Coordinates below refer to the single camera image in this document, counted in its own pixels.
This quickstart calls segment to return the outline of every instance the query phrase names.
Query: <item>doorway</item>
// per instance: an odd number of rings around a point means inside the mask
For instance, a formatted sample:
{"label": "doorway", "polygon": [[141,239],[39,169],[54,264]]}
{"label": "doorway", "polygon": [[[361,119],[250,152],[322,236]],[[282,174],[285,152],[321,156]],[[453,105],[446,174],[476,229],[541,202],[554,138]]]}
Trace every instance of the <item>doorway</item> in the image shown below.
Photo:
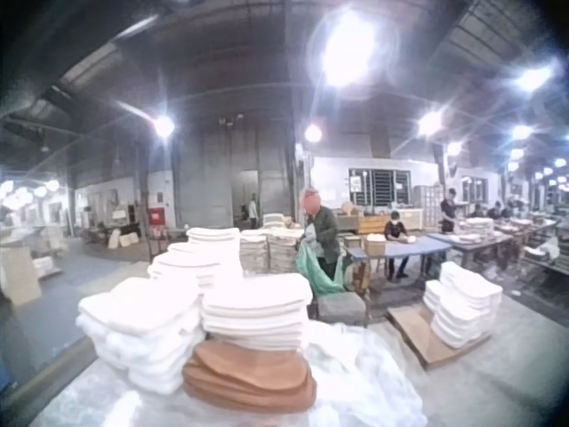
{"label": "doorway", "polygon": [[260,216],[259,206],[259,172],[242,171],[236,173],[231,182],[231,195],[233,198],[233,223],[239,229],[248,229],[248,209],[251,194],[257,196],[257,213]]}

